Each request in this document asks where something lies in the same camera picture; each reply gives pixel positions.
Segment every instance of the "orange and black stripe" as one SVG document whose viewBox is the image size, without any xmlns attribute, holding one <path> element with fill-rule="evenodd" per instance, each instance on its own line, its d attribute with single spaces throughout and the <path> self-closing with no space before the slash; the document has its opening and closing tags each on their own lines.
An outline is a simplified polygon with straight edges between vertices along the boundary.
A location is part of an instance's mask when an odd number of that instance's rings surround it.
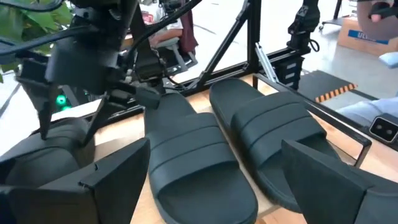
<svg viewBox="0 0 398 224">
<path fill-rule="evenodd" d="M 340 94 L 343 94 L 343 93 L 345 93 L 347 91 L 354 90 L 356 87 L 358 87 L 358 85 L 350 83 L 350 84 L 342 86 L 342 87 L 340 87 L 338 89 L 332 90 L 332 91 L 330 91 L 328 93 L 325 93 L 324 95 L 316 97 L 315 101 L 317 103 L 322 103 L 322 102 L 324 102 L 326 100 L 332 99 L 333 97 L 338 96 Z"/>
</svg>

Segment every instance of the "cardboard box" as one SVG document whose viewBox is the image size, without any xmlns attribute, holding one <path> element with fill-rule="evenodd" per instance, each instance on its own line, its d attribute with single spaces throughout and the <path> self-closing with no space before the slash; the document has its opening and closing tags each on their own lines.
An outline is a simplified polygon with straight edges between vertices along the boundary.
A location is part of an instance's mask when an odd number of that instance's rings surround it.
<svg viewBox="0 0 398 224">
<path fill-rule="evenodd" d="M 356 17 L 344 18 L 343 26 L 338 36 L 338 44 L 376 56 L 398 51 L 398 38 L 391 40 L 370 39 L 359 28 Z"/>
</svg>

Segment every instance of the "green plant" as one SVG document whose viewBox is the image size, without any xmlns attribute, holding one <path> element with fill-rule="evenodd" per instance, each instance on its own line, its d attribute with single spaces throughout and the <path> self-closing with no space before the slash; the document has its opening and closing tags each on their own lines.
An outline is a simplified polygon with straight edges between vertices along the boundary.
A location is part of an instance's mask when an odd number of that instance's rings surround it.
<svg viewBox="0 0 398 224">
<path fill-rule="evenodd" d="M 25 4 L 32 4 L 38 0 L 15 0 Z M 40 0 L 45 4 L 53 0 Z M 47 34 L 58 32 L 69 25 L 72 13 L 64 2 L 62 7 L 52 12 L 30 12 L 13 7 L 0 6 L 0 37 L 5 37 L 16 43 L 25 42 Z M 43 45 L 33 49 L 34 51 L 48 55 L 51 44 Z M 0 65 L 2 72 L 15 70 L 18 62 L 9 65 Z"/>
</svg>

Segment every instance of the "wooden table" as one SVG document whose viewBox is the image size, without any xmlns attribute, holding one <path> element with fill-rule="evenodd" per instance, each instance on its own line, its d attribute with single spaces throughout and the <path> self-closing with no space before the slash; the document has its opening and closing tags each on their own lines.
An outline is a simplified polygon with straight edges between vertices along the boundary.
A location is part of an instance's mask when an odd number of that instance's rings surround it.
<svg viewBox="0 0 398 224">
<path fill-rule="evenodd" d="M 252 78 L 251 76 L 247 76 L 244 77 L 243 80 L 245 80 L 245 82 L 251 83 Z M 269 85 L 266 85 L 263 82 L 259 82 L 259 90 L 265 95 L 270 95 L 277 92 L 275 89 L 273 89 Z M 211 111 L 211 106 L 208 97 L 208 91 L 204 91 L 196 95 L 190 96 L 187 99 L 197 112 L 209 112 Z M 62 111 L 55 114 L 53 116 L 53 119 L 59 119 L 66 116 L 83 116 L 85 114 L 94 112 L 98 107 L 98 104 L 99 101 L 94 101 L 86 105 L 72 108 L 70 110 Z M 352 161 L 350 161 L 352 160 L 350 156 L 353 158 L 357 158 L 359 152 L 361 151 L 361 145 L 334 128 L 333 126 L 331 126 L 330 124 L 326 123 L 324 120 L 316 117 L 315 115 L 313 116 L 327 131 L 327 139 L 338 148 L 337 151 L 339 152 L 339 155 L 343 158 L 343 160 L 352 163 Z M 143 136 L 144 121 L 142 114 L 103 127 L 102 129 L 98 130 L 95 135 L 95 141 L 97 145 L 95 159 L 101 159 L 102 157 L 122 148 L 123 146 Z M 368 172 L 372 172 L 374 174 L 398 182 L 398 152 L 379 143 L 374 139 L 371 139 L 371 141 L 373 142 L 372 147 L 369 150 L 365 160 L 363 161 L 361 168 Z M 251 186 L 259 202 L 258 217 L 262 218 L 278 209 L 279 207 L 277 205 L 272 204 L 260 192 L 258 187 L 252 181 L 252 178 L 248 176 L 245 168 L 241 166 L 241 169 L 251 183 Z M 146 180 L 144 184 L 131 223 L 164 223 L 155 206 L 148 180 Z"/>
</svg>

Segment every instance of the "green light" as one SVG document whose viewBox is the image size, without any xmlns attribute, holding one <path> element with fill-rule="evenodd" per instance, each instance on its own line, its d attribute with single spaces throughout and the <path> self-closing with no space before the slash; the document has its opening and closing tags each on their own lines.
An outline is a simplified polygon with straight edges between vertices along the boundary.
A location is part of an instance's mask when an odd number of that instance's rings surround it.
<svg viewBox="0 0 398 224">
<path fill-rule="evenodd" d="M 64 107 L 61 109 L 61 111 L 64 111 L 64 110 L 67 110 L 67 109 L 70 109 L 70 108 L 72 108 L 72 107 L 70 107 L 70 106 L 64 106 Z"/>
<path fill-rule="evenodd" d="M 64 95 L 58 95 L 55 102 L 57 102 L 58 105 L 62 106 L 67 103 L 67 98 Z"/>
</svg>

